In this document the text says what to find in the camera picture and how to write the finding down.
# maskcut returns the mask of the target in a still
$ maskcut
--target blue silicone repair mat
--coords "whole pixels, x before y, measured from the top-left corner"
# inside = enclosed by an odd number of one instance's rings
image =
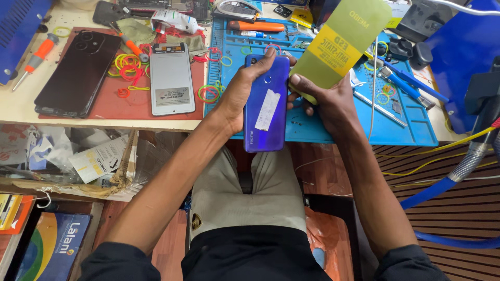
[[[267,38],[254,38],[236,35],[234,30],[227,29],[227,20],[222,18],[214,18],[212,26],[211,46],[222,50],[222,54],[232,60],[232,64],[226,58],[223,63],[230,66],[224,66],[217,61],[209,61],[208,63],[208,81],[207,84],[215,85],[217,80],[222,82],[223,86],[228,85],[231,78],[235,75],[238,68],[244,64],[245,54],[249,53],[250,48],[253,54],[264,54],[264,48],[268,44],[276,44],[281,47],[281,50],[289,52],[292,56],[300,58],[304,49],[298,48],[297,45],[302,42],[311,42],[312,38],[304,34],[294,34],[297,31],[296,25],[293,22],[280,19],[266,19],[268,22],[284,24],[286,29],[283,32],[271,34],[266,33]],[[389,42],[389,37],[384,32],[378,36],[379,41]],[[211,53],[211,59],[218,60],[218,53]],[[399,62],[394,65],[397,68],[412,73],[409,63]],[[355,65],[353,67],[357,78],[361,82],[368,82],[362,86],[356,87],[356,91],[365,97],[372,99],[372,84],[373,78],[363,65]],[[382,87],[387,83],[383,78],[377,78],[376,93],[382,92]],[[375,109],[373,132],[370,139],[372,145],[398,145],[398,146],[428,146],[434,147],[438,145],[436,135],[431,126],[431,121],[426,110],[416,100],[412,99],[406,93],[402,93],[396,87],[396,95],[392,96],[387,104],[387,98],[380,95],[380,104],[389,112],[393,113],[397,118],[408,124],[407,127],[402,127],[387,116],[383,115]],[[208,93],[207,98],[211,99],[214,96]],[[395,113],[392,109],[394,100],[401,103],[401,115]],[[286,114],[286,136],[287,142],[310,142],[310,143],[333,143],[332,137],[325,130],[323,123],[317,114],[309,117],[301,108],[301,100],[295,101],[296,108],[289,110]],[[370,132],[370,121],[372,108],[369,104],[354,97],[354,104],[357,109],[357,114],[361,125],[364,128],[366,135]],[[206,115],[215,106],[214,104],[205,104],[204,114]],[[243,132],[240,132],[232,137],[233,139],[243,139]]]

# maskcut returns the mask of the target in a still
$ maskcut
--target blue hose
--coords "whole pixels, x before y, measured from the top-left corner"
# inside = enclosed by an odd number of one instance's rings
[[[500,247],[500,236],[485,240],[458,240],[415,231],[417,239],[464,249],[495,249]]]
[[[432,186],[428,187],[426,190],[421,191],[411,196],[410,198],[406,198],[405,200],[401,201],[400,202],[401,207],[403,207],[403,210],[409,209],[422,202],[432,199],[445,191],[448,191],[456,184],[457,183],[451,180],[449,177],[445,177],[442,180],[434,183]]]

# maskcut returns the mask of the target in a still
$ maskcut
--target forearm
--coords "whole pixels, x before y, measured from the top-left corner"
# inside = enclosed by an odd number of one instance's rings
[[[380,259],[391,249],[418,244],[405,211],[382,175],[361,125],[351,125],[345,132],[335,141],[371,249]]]
[[[207,115],[158,174],[133,197],[105,241],[130,244],[147,255],[151,253],[195,180],[231,136],[221,126],[224,122],[216,113]]]

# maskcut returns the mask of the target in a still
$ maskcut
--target person's right hand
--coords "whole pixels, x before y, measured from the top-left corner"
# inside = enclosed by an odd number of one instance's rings
[[[319,116],[323,120],[325,129],[336,142],[340,141],[346,133],[351,133],[353,130],[360,133],[363,132],[356,107],[354,106],[353,89],[349,73],[330,89],[320,88],[299,74],[293,74],[289,81],[298,91],[309,94],[317,100],[318,106],[316,109]],[[288,102],[291,103],[298,97],[300,97],[300,94],[291,90]],[[302,107],[308,116],[313,115],[313,105],[305,98],[303,98]]]

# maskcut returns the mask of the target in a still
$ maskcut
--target person's hand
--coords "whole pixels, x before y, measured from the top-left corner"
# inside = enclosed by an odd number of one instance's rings
[[[264,58],[249,67],[242,66],[231,79],[217,105],[210,112],[220,114],[229,125],[230,134],[243,130],[243,107],[247,103],[250,89],[255,79],[266,73],[275,61],[276,51],[268,48]],[[294,57],[288,57],[290,64],[295,65]]]
[[[358,132],[363,131],[356,107],[354,106],[353,89],[349,73],[330,89],[320,88],[299,74],[292,75],[290,83],[298,91],[309,94],[317,100],[318,106],[315,108],[319,113],[319,117],[323,120],[325,129],[332,135],[336,142],[341,140],[346,133],[350,133],[353,130]],[[300,96],[300,94],[292,90],[292,93],[288,96],[287,108],[293,108],[293,104],[291,103]],[[313,115],[313,105],[305,98],[303,99],[302,107],[308,116]]]

